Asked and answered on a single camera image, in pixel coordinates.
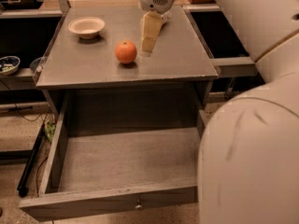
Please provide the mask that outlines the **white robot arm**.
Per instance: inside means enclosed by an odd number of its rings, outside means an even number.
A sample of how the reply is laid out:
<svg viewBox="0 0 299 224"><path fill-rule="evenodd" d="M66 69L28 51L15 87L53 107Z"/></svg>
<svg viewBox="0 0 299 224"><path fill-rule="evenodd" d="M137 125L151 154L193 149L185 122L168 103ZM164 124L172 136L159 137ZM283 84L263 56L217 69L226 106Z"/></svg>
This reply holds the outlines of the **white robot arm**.
<svg viewBox="0 0 299 224"><path fill-rule="evenodd" d="M216 0L264 84L221 106L198 158L200 224L299 224L299 0Z"/></svg>

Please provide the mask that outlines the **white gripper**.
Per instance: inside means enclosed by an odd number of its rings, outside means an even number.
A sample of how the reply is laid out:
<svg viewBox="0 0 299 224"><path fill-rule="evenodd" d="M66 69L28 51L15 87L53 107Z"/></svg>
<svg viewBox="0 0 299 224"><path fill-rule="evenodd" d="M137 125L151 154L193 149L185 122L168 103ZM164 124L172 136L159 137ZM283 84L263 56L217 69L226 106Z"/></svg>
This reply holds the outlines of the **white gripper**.
<svg viewBox="0 0 299 224"><path fill-rule="evenodd" d="M143 56L149 57L153 52L163 25L163 19L160 14L166 13L173 6L174 1L175 0L139 0L140 7L144 11L148 11L143 16L141 24L141 54Z"/></svg>

